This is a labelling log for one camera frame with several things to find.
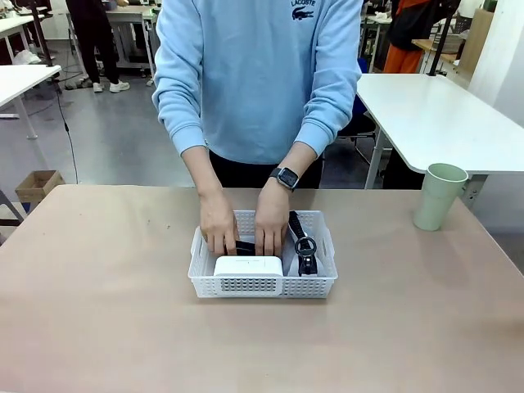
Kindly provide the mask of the person's right hand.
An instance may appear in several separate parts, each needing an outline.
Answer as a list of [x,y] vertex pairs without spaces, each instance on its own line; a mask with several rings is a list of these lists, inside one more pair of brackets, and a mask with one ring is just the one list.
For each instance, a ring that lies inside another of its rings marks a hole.
[[237,254],[237,222],[233,208],[222,190],[200,197],[201,232],[209,251],[215,255]]

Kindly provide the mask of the person's left hand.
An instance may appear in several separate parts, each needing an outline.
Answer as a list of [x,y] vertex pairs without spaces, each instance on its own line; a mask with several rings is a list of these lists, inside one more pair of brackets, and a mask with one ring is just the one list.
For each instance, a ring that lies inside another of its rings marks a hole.
[[275,178],[261,189],[255,209],[255,253],[280,256],[289,219],[290,192]]

